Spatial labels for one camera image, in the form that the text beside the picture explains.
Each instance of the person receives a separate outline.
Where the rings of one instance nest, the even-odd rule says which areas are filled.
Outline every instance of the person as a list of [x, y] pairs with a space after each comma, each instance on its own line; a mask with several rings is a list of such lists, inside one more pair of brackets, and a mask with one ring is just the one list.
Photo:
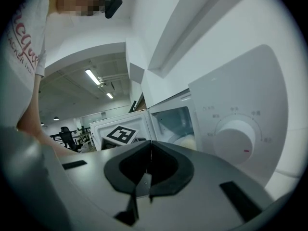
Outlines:
[[104, 0], [24, 0], [0, 39], [0, 124], [15, 127], [51, 146], [57, 156], [75, 154], [48, 135], [39, 118], [39, 84], [44, 76], [45, 27], [52, 13], [81, 16], [104, 9]]

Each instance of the white dial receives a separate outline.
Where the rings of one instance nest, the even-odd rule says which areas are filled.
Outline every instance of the white dial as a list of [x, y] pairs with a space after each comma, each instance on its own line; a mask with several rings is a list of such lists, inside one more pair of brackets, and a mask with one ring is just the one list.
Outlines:
[[216, 155], [239, 165], [252, 155], [256, 141], [254, 129], [246, 122], [233, 120], [224, 124], [214, 138]]

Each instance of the white t-shirt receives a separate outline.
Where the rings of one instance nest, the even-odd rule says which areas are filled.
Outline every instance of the white t-shirt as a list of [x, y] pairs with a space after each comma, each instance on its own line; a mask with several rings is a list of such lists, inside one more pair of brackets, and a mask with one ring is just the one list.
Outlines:
[[16, 127], [30, 104], [35, 74], [44, 76], [48, 9], [49, 0], [25, 0], [1, 36], [1, 126]]

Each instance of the black slot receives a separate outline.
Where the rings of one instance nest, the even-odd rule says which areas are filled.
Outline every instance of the black slot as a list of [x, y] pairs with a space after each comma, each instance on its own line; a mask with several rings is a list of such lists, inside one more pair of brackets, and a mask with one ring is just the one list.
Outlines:
[[73, 163], [62, 164], [62, 167], [64, 168], [64, 170], [68, 170], [68, 169], [79, 167], [79, 166], [82, 166], [82, 165], [85, 165], [85, 164], [87, 164], [87, 163], [85, 161], [81, 160], [81, 161], [76, 161], [76, 162], [73, 162]]
[[262, 210], [232, 181], [219, 185], [245, 222], [259, 215]]

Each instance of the white wall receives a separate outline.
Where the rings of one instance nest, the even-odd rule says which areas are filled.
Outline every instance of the white wall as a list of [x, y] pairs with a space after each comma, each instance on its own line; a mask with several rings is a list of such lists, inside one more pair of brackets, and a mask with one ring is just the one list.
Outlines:
[[[114, 100], [110, 100], [108, 103], [100, 101], [100, 100], [82, 100], [79, 103], [76, 103], [75, 105], [67, 105], [67, 106], [61, 106], [58, 109], [55, 109], [52, 114], [49, 114], [48, 117], [41, 117], [41, 120], [44, 121], [44, 123], [48, 126], [50, 123], [48, 121], [53, 121], [52, 119], [55, 116], [58, 116], [60, 119], [69, 119], [69, 118], [75, 118], [75, 117], [82, 117], [87, 116], [99, 112], [107, 112], [113, 109], [118, 109], [122, 107], [127, 108], [127, 113], [129, 111], [131, 104], [130, 104], [130, 98], [129, 96], [122, 96], [122, 97], [115, 97]], [[119, 109], [114, 112], [110, 112], [109, 117], [113, 114], [115, 115], [122, 115], [124, 114], [124, 109]]]
[[61, 120], [54, 121], [53, 123], [48, 125], [46, 128], [43, 127], [43, 130], [47, 135], [54, 135], [54, 134], [58, 134], [59, 132], [61, 132], [61, 127], [68, 127], [70, 131], [77, 130], [76, 121], [73, 118], [63, 120], [63, 121]]
[[[46, 36], [49, 41], [54, 34], [51, 31]], [[103, 20], [100, 23], [84, 23], [71, 28], [65, 31], [61, 41], [46, 48], [46, 75], [90, 57], [124, 52], [126, 38], [131, 36], [129, 20]]]
[[148, 60], [151, 59], [178, 2], [179, 0], [135, 0], [132, 27], [137, 36], [143, 39]]
[[76, 128], [81, 129], [82, 125], [81, 125], [81, 121], [80, 118], [74, 118], [74, 121], [76, 123]]
[[130, 97], [130, 103], [133, 104], [134, 101], [137, 102], [140, 100], [140, 97], [142, 96], [142, 89], [141, 85], [135, 81], [130, 81], [129, 86], [129, 97]]
[[116, 117], [119, 115], [121, 116], [121, 115], [127, 114], [129, 112], [129, 109], [130, 109], [130, 105], [119, 107], [119, 108], [112, 109], [112, 110], [106, 110], [106, 117], [107, 119], [109, 119], [109, 118]]

